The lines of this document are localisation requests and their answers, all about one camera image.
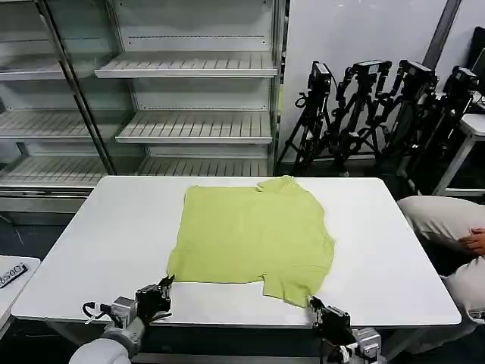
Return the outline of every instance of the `white shelf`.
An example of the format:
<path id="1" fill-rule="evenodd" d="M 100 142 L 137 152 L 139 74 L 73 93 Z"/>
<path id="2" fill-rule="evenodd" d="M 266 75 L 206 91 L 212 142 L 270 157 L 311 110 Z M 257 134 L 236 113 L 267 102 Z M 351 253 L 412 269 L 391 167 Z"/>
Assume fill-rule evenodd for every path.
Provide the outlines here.
<path id="1" fill-rule="evenodd" d="M 96 66 L 92 59 L 74 64 L 79 78 L 89 77 Z M 21 55 L 0 58 L 0 81 L 63 80 L 64 74 L 54 55 Z"/>
<path id="2" fill-rule="evenodd" d="M 267 177 L 268 161 L 266 159 L 148 157 L 137 174 L 140 176 Z"/>
<path id="3" fill-rule="evenodd" d="M 270 52 L 127 52 L 95 71 L 100 78 L 274 77 Z"/>
<path id="4" fill-rule="evenodd" d="M 104 138 L 109 138 L 119 126 L 114 119 L 112 124 L 98 128 Z M 91 136 L 78 111 L 7 111 L 0 114 L 0 140 L 72 143 L 91 142 Z"/>
<path id="5" fill-rule="evenodd" d="M 119 143 L 270 144 L 267 111 L 138 111 Z"/>
<path id="6" fill-rule="evenodd" d="M 105 175 L 98 157 L 26 157 L 0 173 L 0 186 L 90 188 Z"/>

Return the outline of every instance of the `person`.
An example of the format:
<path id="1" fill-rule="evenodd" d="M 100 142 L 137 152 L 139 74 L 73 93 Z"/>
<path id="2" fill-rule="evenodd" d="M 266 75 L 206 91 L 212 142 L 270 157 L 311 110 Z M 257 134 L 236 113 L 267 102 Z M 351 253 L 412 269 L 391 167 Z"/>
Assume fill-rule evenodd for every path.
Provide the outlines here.
<path id="1" fill-rule="evenodd" d="M 485 206 L 444 196 L 411 196 L 398 205 L 463 318 L 415 335 L 406 351 L 422 353 L 485 324 Z"/>

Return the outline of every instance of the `t-shirt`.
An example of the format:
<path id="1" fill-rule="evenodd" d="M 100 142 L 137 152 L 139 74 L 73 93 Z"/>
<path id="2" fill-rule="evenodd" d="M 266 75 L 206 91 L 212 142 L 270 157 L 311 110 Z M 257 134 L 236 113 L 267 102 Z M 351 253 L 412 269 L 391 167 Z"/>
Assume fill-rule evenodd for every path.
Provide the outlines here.
<path id="1" fill-rule="evenodd" d="M 179 282 L 264 281 L 264 295 L 306 307 L 333 251 L 324 209 L 292 177 L 257 187 L 193 186 L 168 274 Z"/>

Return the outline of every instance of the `knee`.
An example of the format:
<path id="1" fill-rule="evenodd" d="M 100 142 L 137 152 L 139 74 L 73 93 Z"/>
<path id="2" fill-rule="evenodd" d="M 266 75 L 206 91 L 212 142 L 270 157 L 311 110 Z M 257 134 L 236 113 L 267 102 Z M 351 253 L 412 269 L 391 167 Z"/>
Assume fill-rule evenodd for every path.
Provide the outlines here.
<path id="1" fill-rule="evenodd" d="M 418 234 L 423 225 L 436 217 L 436 209 L 425 196 L 410 196 L 397 202 L 402 214 Z"/>
<path id="2" fill-rule="evenodd" d="M 480 324 L 485 323 L 484 269 L 485 257 L 480 257 L 443 279 L 462 315 Z"/>

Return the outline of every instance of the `floor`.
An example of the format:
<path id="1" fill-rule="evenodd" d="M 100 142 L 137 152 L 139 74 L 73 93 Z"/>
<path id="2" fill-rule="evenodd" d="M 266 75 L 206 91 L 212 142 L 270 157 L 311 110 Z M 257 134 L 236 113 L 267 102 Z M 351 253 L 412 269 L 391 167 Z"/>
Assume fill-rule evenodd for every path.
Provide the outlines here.
<path id="1" fill-rule="evenodd" d="M 377 171 L 372 162 L 352 162 L 349 173 L 355 177 L 378 176 L 384 180 L 395 199 L 410 196 L 407 184 L 393 173 L 392 165 Z M 279 170 L 279 174 L 289 172 L 289 166 Z M 334 175 L 328 163 L 317 163 L 311 175 L 325 177 Z M 36 226 L 32 224 L 12 226 L 9 216 L 0 216 L 0 254 L 13 256 L 35 256 L 43 259 L 54 242 L 62 234 L 65 224 Z M 395 364 L 475 364 L 485 362 L 485 328 L 478 328 L 473 334 L 449 343 L 429 353 L 398 356 Z M 53 330 L 39 322 L 16 321 L 0 341 L 2 362 L 49 362 L 66 363 L 76 347 Z"/>

